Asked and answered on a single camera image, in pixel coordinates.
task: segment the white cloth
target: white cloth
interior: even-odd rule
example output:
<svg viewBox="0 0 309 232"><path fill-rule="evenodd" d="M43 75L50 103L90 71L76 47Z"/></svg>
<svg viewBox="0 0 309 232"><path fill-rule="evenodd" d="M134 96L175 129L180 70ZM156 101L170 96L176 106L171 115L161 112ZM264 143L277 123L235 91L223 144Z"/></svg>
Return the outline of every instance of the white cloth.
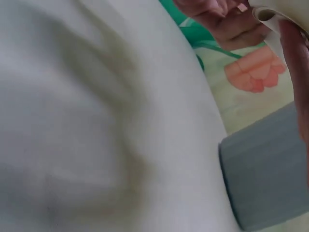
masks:
<svg viewBox="0 0 309 232"><path fill-rule="evenodd" d="M239 231L220 114L159 2L88 0L94 26L72 2L20 1L0 2L1 229Z"/></svg>

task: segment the patterned fabric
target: patterned fabric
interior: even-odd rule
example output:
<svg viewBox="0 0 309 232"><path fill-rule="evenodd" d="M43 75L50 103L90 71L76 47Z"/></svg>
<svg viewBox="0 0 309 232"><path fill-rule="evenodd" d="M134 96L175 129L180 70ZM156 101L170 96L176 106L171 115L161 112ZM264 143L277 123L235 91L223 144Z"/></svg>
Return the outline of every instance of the patterned fabric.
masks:
<svg viewBox="0 0 309 232"><path fill-rule="evenodd" d="M264 43L232 52L183 15L172 0L160 0L195 50L220 110L233 134L293 101L289 72Z"/></svg>

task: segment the finger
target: finger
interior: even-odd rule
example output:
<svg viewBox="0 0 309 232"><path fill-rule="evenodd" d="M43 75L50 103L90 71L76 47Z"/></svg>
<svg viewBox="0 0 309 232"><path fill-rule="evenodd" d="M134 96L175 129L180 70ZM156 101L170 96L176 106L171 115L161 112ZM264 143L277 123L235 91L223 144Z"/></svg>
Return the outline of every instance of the finger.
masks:
<svg viewBox="0 0 309 232"><path fill-rule="evenodd" d="M280 22L281 44L289 67L296 106L301 109L309 100L309 51L300 30L289 21Z"/></svg>
<svg viewBox="0 0 309 232"><path fill-rule="evenodd" d="M241 14L228 14L223 18L219 17L216 12L207 12L196 15L195 20L222 41L231 40L261 24L254 18L251 9Z"/></svg>
<svg viewBox="0 0 309 232"><path fill-rule="evenodd" d="M238 37L228 41L218 41L223 50L233 51L245 47L256 46L263 42L270 29L264 25L256 26L253 30L242 33Z"/></svg>
<svg viewBox="0 0 309 232"><path fill-rule="evenodd" d="M186 16L194 18L197 15L206 13L209 10L216 11L221 14L221 17L227 13L227 9L220 6L217 0L173 0L175 5Z"/></svg>

